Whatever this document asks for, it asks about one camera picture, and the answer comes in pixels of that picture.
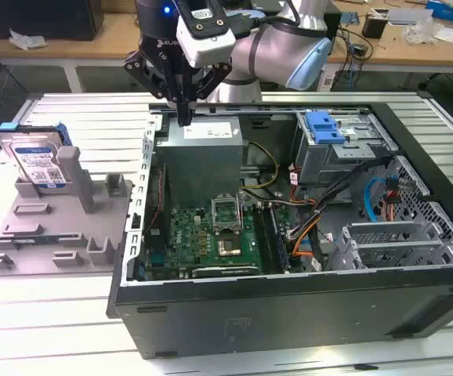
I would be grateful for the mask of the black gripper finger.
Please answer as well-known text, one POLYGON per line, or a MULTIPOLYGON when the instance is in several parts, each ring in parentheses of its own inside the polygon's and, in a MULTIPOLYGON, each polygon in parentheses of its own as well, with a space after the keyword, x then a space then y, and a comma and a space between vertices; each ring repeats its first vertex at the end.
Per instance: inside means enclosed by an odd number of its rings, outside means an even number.
POLYGON ((231 72, 229 63, 216 63, 211 68, 192 68, 186 71, 186 126, 190 125, 198 99, 206 99, 231 72))
POLYGON ((187 125, 187 101, 180 77, 172 65, 171 54, 157 52, 156 63, 148 62, 149 57, 142 49, 128 55, 124 69, 157 99, 166 99, 170 108, 177 114, 179 126, 187 125))

